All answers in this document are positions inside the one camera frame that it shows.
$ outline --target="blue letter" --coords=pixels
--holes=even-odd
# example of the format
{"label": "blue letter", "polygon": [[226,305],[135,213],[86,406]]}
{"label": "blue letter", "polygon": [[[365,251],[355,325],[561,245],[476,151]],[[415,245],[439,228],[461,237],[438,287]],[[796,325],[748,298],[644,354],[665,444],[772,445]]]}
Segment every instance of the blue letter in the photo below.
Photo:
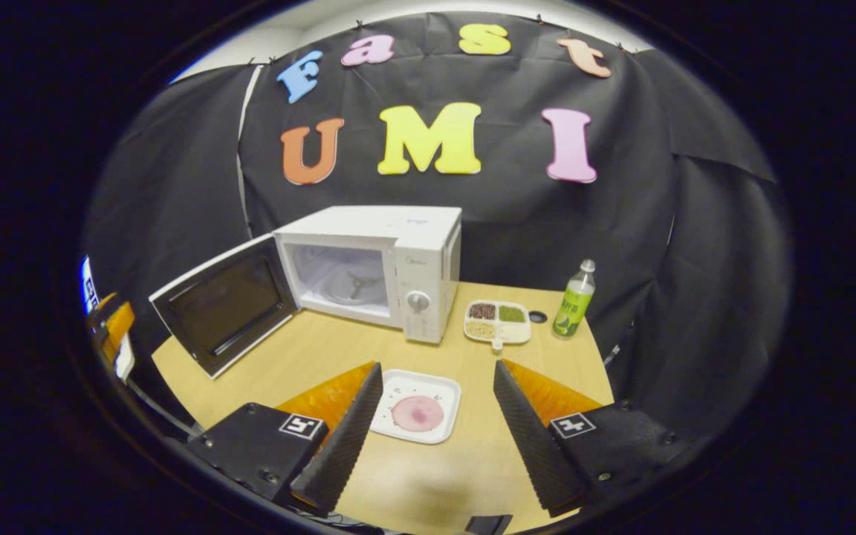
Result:
{"label": "blue letter", "polygon": [[292,67],[281,72],[276,76],[276,81],[282,81],[289,89],[289,104],[299,100],[302,95],[307,94],[310,89],[315,88],[318,82],[309,80],[309,76],[319,74],[319,66],[316,65],[316,60],[322,57],[322,52],[312,51],[292,65]]}

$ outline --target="green label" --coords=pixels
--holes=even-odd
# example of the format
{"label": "green label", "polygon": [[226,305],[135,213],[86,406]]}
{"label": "green label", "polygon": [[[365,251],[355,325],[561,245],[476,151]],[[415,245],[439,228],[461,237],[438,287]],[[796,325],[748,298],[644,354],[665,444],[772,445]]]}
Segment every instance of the green label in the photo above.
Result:
{"label": "green label", "polygon": [[563,302],[560,303],[560,311],[554,319],[554,332],[560,336],[573,336],[577,332],[580,320],[587,312],[590,300],[594,294],[582,295],[567,288],[563,294]]}

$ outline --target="plastic bottle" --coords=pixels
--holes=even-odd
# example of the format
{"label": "plastic bottle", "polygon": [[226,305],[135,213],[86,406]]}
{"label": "plastic bottle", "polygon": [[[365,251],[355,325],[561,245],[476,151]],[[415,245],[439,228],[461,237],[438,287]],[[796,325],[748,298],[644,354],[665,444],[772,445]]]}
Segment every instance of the plastic bottle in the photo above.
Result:
{"label": "plastic bottle", "polygon": [[563,294],[563,302],[557,318],[554,318],[554,336],[560,339],[570,339],[577,332],[577,326],[587,313],[587,307],[594,298],[594,289],[597,283],[594,281],[594,271],[597,265],[587,258],[580,264],[577,272],[567,283],[567,291]]}

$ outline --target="pink food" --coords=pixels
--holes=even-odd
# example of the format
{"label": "pink food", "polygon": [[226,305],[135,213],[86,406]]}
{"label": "pink food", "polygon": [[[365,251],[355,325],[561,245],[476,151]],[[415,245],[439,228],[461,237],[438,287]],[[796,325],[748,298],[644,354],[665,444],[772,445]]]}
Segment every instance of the pink food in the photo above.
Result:
{"label": "pink food", "polygon": [[430,431],[444,420],[444,409],[432,398],[412,396],[395,403],[392,420],[406,431]]}

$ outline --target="microwave control knob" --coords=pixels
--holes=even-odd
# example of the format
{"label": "microwave control knob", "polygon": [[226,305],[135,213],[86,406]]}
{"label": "microwave control knob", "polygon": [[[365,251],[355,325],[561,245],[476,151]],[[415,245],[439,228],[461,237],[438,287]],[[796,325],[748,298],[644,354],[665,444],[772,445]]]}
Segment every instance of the microwave control knob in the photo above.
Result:
{"label": "microwave control knob", "polygon": [[431,299],[420,291],[408,292],[405,300],[408,301],[408,306],[415,312],[424,311],[425,308],[428,308],[428,305],[431,305]]}

